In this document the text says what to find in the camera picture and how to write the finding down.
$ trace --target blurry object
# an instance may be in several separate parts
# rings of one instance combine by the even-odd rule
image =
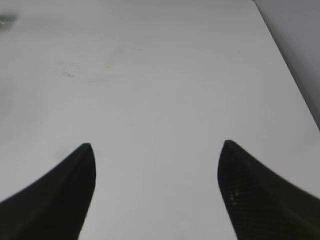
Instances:
[[[217,178],[238,240],[320,239],[320,200],[232,140],[224,142]]]
[[[0,38],[11,29],[17,18],[14,13],[0,12]]]
[[[84,143],[30,186],[0,203],[1,240],[77,240],[96,186]]]

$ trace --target black carbon fiber fin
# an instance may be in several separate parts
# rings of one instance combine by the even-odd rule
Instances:
[[[217,179],[238,240],[320,239],[320,200],[232,140],[224,142]]]
[[[77,240],[96,185],[84,143],[30,186],[0,203],[1,240]]]

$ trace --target white surface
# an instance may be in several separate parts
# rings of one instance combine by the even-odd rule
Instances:
[[[217,183],[226,139],[320,196],[319,131],[251,0],[14,3],[1,199],[89,142],[80,240],[233,240]]]

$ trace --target white table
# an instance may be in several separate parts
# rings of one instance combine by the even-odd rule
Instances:
[[[0,41],[2,200],[88,142],[79,240],[236,239],[217,183],[226,139],[320,196],[318,128],[251,0],[15,7]]]

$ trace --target stain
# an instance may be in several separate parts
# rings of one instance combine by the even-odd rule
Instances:
[[[80,66],[75,63],[58,61],[55,64],[53,74],[58,77],[75,78],[80,72]]]

